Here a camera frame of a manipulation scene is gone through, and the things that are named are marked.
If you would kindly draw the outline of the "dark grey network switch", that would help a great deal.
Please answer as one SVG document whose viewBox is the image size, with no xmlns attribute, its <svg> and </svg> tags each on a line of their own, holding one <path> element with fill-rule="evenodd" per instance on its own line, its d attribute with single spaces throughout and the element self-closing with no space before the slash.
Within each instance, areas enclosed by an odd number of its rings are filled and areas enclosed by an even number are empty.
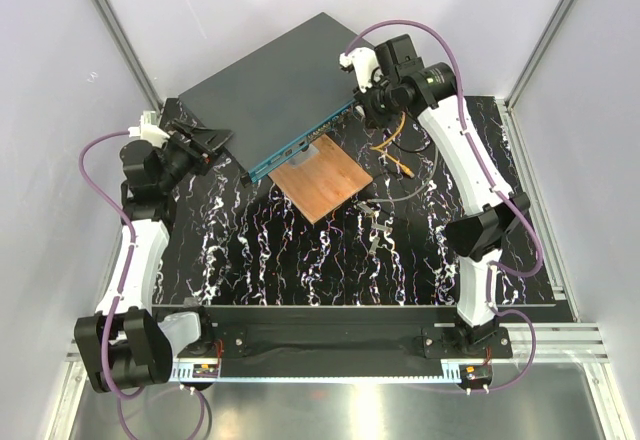
<svg viewBox="0 0 640 440">
<path fill-rule="evenodd" d="M 225 148 L 255 183 L 321 135 L 354 103 L 339 57 L 355 32 L 320 13 L 180 93 L 202 125 L 232 131 Z"/>
</svg>

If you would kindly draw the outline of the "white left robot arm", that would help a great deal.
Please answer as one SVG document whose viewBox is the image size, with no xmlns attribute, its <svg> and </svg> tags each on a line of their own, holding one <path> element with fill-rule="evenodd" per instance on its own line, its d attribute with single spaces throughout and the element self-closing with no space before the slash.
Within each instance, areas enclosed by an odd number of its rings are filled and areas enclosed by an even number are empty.
<svg viewBox="0 0 640 440">
<path fill-rule="evenodd" d="M 173 120 L 165 128 L 142 121 L 124 134 L 120 201 L 89 184 L 121 219 L 120 250 L 103 298 L 77 320 L 74 340 L 93 389 L 129 400 L 168 382 L 183 350 L 203 356 L 215 346 L 216 332 L 198 308 L 158 321 L 152 296 L 175 224 L 173 191 L 187 176 L 206 175 L 232 133 Z"/>
</svg>

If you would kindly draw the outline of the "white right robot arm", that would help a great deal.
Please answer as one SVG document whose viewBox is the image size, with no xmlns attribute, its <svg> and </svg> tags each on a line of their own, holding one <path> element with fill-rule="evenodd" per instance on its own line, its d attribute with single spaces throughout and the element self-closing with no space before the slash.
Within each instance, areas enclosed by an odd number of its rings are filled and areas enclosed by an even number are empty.
<svg viewBox="0 0 640 440">
<path fill-rule="evenodd" d="M 456 322 L 447 335 L 460 353 L 476 356 L 497 332 L 497 264 L 506 236 L 530 207 L 529 198 L 514 193 L 491 160 L 454 69 L 443 62 L 425 65 L 409 36 L 355 48 L 341 54 L 339 64 L 355 74 L 354 98 L 367 124 L 383 128 L 402 115 L 417 120 L 455 181 L 464 215 L 445 228 L 460 267 Z"/>
</svg>

